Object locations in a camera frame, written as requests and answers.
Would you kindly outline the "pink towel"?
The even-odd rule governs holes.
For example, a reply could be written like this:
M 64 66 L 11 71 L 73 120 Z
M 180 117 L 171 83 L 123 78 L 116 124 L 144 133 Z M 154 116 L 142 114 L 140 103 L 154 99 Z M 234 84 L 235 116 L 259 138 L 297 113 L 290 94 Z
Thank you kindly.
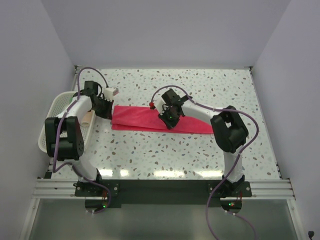
M 111 129 L 115 131 L 162 132 L 173 134 L 203 134 L 211 135 L 213 129 L 210 124 L 193 117 L 181 117 L 177 126 L 168 129 L 158 118 L 158 112 L 143 106 L 114 107 Z

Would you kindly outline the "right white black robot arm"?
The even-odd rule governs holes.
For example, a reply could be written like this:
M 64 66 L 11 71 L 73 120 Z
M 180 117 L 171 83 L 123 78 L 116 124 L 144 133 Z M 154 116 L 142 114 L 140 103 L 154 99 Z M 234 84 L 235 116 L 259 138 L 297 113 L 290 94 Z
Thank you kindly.
M 249 135 L 236 109 L 230 105 L 215 110 L 211 106 L 195 102 L 188 95 L 181 97 L 173 89 L 167 90 L 152 103 L 154 106 L 151 108 L 158 111 L 158 118 L 169 130 L 175 128 L 182 117 L 192 117 L 211 125 L 215 142 L 223 151 L 223 192 L 227 196 L 235 196 L 245 181 L 241 149 Z

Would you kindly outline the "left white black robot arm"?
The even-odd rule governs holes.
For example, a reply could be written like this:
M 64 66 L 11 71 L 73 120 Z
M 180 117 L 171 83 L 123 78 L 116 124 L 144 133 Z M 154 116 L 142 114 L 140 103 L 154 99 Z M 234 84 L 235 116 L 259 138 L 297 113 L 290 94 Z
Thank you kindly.
M 44 121 L 46 152 L 53 158 L 52 172 L 70 166 L 80 182 L 86 183 L 86 191 L 99 196 L 104 184 L 99 181 L 99 170 L 88 161 L 81 160 L 85 151 L 85 140 L 81 131 L 81 120 L 93 111 L 100 118 L 111 120 L 114 97 L 118 88 L 98 82 L 86 81 L 83 89 L 78 89 L 71 103 L 57 116 Z

